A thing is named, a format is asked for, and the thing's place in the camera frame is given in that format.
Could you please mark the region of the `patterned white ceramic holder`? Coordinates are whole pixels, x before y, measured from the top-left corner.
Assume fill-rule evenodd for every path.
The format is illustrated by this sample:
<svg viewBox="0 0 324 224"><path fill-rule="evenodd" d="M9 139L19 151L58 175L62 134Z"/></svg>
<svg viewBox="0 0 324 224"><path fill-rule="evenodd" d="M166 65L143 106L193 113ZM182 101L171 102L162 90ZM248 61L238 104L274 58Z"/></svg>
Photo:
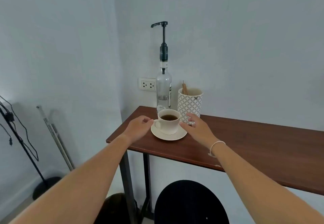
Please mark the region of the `patterned white ceramic holder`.
<svg viewBox="0 0 324 224"><path fill-rule="evenodd" d="M180 120L187 124L195 124L195 122L188 121L187 113L192 113L200 117L201 106L203 99L203 91L199 88L187 88L187 93L183 89L178 91L178 107L177 111L180 113Z"/></svg>

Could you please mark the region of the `glass bottle with black pump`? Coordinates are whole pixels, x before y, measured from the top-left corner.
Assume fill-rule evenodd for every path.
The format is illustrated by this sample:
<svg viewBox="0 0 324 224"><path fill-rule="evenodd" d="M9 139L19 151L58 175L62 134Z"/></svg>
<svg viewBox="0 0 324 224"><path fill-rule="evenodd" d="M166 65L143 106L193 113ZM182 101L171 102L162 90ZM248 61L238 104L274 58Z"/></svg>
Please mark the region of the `glass bottle with black pump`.
<svg viewBox="0 0 324 224"><path fill-rule="evenodd" d="M163 39L160 46L160 71L156 77L156 112L160 112L171 107L171 91L172 91L172 77L168 72L168 46L165 41L165 28L168 25L167 21L157 22L151 25L162 26Z"/></svg>

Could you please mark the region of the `dark brown round stool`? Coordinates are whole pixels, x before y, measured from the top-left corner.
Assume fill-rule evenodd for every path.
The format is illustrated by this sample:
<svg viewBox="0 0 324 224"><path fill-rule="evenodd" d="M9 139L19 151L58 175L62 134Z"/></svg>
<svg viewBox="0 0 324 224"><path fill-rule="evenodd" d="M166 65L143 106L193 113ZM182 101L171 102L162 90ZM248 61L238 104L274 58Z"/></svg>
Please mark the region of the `dark brown round stool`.
<svg viewBox="0 0 324 224"><path fill-rule="evenodd" d="M124 193L115 193L105 200L102 210L102 224L130 224Z"/></svg>

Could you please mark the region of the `white wall socket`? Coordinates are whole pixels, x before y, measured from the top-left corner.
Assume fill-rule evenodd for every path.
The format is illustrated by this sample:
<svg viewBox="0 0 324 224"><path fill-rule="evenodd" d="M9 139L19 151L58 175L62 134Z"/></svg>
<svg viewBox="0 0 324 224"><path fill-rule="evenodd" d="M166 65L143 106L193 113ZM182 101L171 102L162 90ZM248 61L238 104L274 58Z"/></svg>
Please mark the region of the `white wall socket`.
<svg viewBox="0 0 324 224"><path fill-rule="evenodd" d="M140 90L156 92L156 79L138 78L138 87Z"/></svg>

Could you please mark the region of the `white coffee cup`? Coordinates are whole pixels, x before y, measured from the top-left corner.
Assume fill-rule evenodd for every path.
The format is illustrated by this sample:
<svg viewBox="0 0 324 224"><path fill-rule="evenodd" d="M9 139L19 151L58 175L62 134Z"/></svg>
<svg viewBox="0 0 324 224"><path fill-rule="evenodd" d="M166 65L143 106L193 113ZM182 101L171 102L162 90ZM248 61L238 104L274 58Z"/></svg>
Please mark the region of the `white coffee cup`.
<svg viewBox="0 0 324 224"><path fill-rule="evenodd" d="M158 112L158 119L154 121L154 126L165 135L175 134L178 130L181 115L173 109L164 109Z"/></svg>

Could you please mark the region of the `black stand with round base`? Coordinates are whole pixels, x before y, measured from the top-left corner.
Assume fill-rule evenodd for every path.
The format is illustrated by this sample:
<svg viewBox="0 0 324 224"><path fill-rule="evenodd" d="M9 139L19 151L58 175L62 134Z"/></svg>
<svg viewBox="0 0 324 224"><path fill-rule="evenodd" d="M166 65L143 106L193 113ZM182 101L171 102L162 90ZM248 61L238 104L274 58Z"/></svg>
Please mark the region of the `black stand with round base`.
<svg viewBox="0 0 324 224"><path fill-rule="evenodd" d="M21 119L14 111L13 105L1 95L0 95L0 115L8 125L13 136L17 139L18 143L26 153L27 157L29 158L30 162L32 163L35 170L37 171L39 177L41 178L41 182L35 187L32 193L32 199L36 200L41 195L43 195L46 191L48 191L51 187L53 187L56 183L58 183L61 180L61 177L53 176L53 177L45 178L43 176L39 167L36 164L36 162L39 162L38 151L36 150L36 148L34 147L34 145L31 143L29 139L29 133L26 126L22 123ZM18 123L24 129L26 135L26 142L19 135L15 121L18 121Z"/></svg>

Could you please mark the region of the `person's right hand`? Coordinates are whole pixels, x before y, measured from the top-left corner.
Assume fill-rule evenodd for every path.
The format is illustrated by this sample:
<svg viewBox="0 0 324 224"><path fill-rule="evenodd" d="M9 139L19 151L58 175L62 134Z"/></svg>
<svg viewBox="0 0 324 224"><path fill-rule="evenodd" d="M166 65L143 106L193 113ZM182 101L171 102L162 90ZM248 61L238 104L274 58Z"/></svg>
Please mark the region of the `person's right hand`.
<svg viewBox="0 0 324 224"><path fill-rule="evenodd" d="M189 117L188 121L195 122L195 124L190 126L191 130L187 131L187 133L198 143L209 149L209 155L213 154L212 151L216 145L225 144L215 137L209 126L197 115L192 113L187 113L186 115Z"/></svg>

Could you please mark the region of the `person's left forearm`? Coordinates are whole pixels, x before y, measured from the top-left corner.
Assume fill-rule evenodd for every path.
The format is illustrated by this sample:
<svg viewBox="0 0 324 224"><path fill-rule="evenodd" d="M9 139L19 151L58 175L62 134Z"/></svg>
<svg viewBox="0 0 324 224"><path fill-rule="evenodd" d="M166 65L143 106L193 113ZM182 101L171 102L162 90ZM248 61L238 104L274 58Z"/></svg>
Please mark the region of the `person's left forearm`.
<svg viewBox="0 0 324 224"><path fill-rule="evenodd" d="M133 141L126 133L119 135L9 224L94 224L118 165Z"/></svg>

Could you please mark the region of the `white saucer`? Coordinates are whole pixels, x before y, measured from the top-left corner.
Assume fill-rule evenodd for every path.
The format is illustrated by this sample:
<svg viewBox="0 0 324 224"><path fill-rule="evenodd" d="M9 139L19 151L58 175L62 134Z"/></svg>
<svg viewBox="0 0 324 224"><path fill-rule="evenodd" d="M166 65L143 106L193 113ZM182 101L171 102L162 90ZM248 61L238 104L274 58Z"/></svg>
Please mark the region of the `white saucer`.
<svg viewBox="0 0 324 224"><path fill-rule="evenodd" d="M160 128L157 128L155 125L157 125L157 122L151 126L151 132L154 136L161 140L166 141L176 141L184 138L187 135L187 132L178 125L176 133L172 135L167 135L161 132Z"/></svg>

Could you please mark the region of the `person's left hand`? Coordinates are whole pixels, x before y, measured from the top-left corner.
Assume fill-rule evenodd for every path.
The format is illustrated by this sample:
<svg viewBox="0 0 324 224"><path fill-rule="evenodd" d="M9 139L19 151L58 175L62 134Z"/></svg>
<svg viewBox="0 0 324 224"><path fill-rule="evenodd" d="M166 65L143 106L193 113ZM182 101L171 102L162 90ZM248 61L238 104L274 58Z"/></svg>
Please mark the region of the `person's left hand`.
<svg viewBox="0 0 324 224"><path fill-rule="evenodd" d="M149 117L141 115L129 122L127 128L121 134L121 137L127 141L128 145L141 139L149 131L144 128L144 120L146 119L150 120Z"/></svg>

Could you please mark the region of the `grey metal pole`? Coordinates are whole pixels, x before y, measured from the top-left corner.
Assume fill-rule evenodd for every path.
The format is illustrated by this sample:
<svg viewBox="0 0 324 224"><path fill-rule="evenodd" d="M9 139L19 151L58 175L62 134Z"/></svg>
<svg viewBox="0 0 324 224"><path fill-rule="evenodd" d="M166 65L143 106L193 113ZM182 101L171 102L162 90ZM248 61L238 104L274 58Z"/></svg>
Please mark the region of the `grey metal pole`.
<svg viewBox="0 0 324 224"><path fill-rule="evenodd" d="M69 155L66 147L65 147L65 144L63 143L62 139L61 139L61 136L55 126L54 123L52 123L46 116L45 112L43 111L43 108L41 105L38 105L36 106L37 110L39 111L44 123L46 124L53 140L55 141L64 161L66 162L67 164L67 167L69 168L70 171L74 170L75 169L75 165L71 159L71 156Z"/></svg>

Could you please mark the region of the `black round stool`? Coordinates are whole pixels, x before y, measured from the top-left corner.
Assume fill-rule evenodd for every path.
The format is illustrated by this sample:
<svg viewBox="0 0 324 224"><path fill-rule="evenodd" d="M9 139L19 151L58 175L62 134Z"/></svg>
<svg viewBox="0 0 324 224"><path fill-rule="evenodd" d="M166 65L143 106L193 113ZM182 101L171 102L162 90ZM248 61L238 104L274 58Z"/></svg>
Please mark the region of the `black round stool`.
<svg viewBox="0 0 324 224"><path fill-rule="evenodd" d="M220 200L206 186L179 180L158 196L154 224L229 224L229 219Z"/></svg>

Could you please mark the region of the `person's right forearm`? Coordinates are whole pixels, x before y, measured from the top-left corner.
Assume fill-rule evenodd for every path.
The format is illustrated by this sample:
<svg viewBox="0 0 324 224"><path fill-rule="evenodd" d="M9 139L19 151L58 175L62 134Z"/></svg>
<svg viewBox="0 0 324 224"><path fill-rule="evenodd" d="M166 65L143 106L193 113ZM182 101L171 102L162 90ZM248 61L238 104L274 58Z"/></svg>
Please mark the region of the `person's right forearm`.
<svg viewBox="0 0 324 224"><path fill-rule="evenodd" d="M212 151L256 224L324 224L324 216L226 144Z"/></svg>

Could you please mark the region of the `brown wooden table black legs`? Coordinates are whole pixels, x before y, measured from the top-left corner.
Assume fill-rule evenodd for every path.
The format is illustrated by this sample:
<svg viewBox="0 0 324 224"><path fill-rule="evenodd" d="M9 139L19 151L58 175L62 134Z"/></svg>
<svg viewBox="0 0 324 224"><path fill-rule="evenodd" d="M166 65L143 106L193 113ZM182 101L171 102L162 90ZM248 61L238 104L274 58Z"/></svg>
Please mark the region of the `brown wooden table black legs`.
<svg viewBox="0 0 324 224"><path fill-rule="evenodd" d="M324 131L257 123L201 115L229 147L282 186L324 196ZM120 161L130 224L153 219L149 156L223 172L221 165L207 156L207 149L186 135L176 141L161 140L148 132L129 148L143 154L145 200L138 209L133 194L128 154Z"/></svg>

